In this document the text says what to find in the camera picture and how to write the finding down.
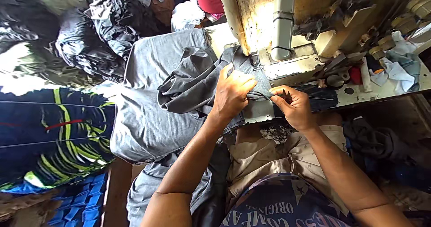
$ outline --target leg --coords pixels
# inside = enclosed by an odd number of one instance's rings
[[[256,142],[261,138],[263,138],[263,136],[260,133],[259,125],[251,124],[237,130],[237,139],[235,144],[240,144],[243,142]]]
[[[323,112],[323,113],[315,113],[313,114],[315,117],[316,123],[319,126],[322,125],[338,125],[342,126],[342,118],[341,115],[336,112]]]

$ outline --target pile of clothes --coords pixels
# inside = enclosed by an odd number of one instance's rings
[[[94,0],[99,7],[65,1],[79,7],[54,9],[55,0],[0,0],[0,54],[19,61],[2,66],[1,72],[69,87],[121,82],[133,43],[169,32],[151,8],[137,0]],[[51,11],[62,13],[61,18]],[[24,48],[19,56],[8,53],[15,45]]]

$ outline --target left hand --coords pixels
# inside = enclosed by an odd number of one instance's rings
[[[213,114],[228,122],[247,106],[247,93],[257,84],[254,75],[244,74],[238,70],[232,71],[228,77],[228,71],[232,67],[230,63],[220,71],[214,107],[211,110]]]

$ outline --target gray fabric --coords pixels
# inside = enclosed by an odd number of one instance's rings
[[[164,175],[178,158],[179,153],[170,153],[165,158],[148,164],[133,181],[127,196],[127,211],[130,227],[138,227],[153,193]],[[190,210],[192,226],[218,227],[224,218],[226,175],[230,155],[226,146],[217,145],[201,181],[193,192]]]
[[[272,94],[269,81],[263,70],[254,70],[249,56],[239,46],[227,48],[220,59],[213,63],[212,55],[199,48],[184,51],[181,63],[158,88],[159,106],[178,114],[191,112],[195,117],[204,117],[212,109],[220,70],[229,63],[234,70],[255,75],[258,81],[247,94],[251,100],[269,100]]]
[[[213,53],[201,29],[146,37],[134,43],[116,98],[118,113],[110,142],[115,155],[129,162],[152,162],[185,147],[200,129],[204,118],[168,112],[157,104],[157,87],[190,46]],[[237,116],[226,129],[240,122]]]

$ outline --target right hand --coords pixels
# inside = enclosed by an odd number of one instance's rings
[[[228,71],[233,67],[232,63],[220,70],[220,76],[215,91],[213,115],[229,122],[239,114],[248,104],[247,93],[250,92],[257,81],[252,74],[244,74],[233,70],[228,76]]]
[[[286,93],[290,92],[292,96],[290,105],[282,97],[277,96],[277,94],[283,93],[283,89]],[[310,101],[306,93],[288,86],[274,87],[269,91],[276,95],[271,97],[271,101],[283,111],[286,120],[297,131],[305,132],[318,127],[313,114],[311,114]]]

